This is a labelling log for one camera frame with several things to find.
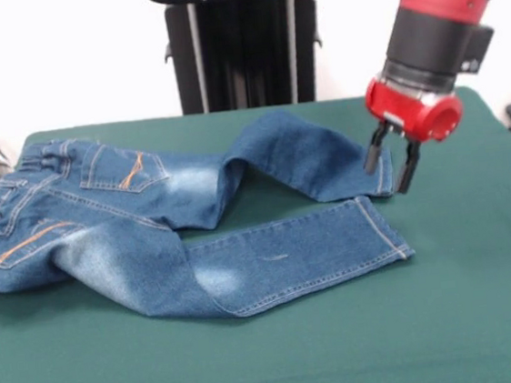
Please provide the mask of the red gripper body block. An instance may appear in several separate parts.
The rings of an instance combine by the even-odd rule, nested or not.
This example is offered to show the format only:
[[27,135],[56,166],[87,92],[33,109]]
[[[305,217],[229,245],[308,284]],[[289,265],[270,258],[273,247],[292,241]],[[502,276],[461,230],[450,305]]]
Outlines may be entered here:
[[366,91],[368,112],[380,121],[394,125],[415,141],[443,141],[458,127],[462,103],[454,92],[449,95],[405,90],[390,80],[374,78]]

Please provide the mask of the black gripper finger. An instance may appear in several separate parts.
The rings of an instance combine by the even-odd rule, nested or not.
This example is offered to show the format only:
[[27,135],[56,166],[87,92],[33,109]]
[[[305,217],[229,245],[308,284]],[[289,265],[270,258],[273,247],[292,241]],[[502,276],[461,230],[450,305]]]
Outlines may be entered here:
[[372,175],[376,171],[378,159],[381,156],[382,151],[382,143],[386,134],[389,130],[388,123],[386,121],[382,121],[378,124],[374,134],[372,135],[372,139],[369,144],[369,148],[366,153],[365,160],[365,171],[367,174]]
[[397,192],[399,194],[404,194],[409,191],[419,162],[418,160],[420,158],[420,147],[421,144],[419,141],[412,139],[407,141],[406,160],[400,172],[396,186]]

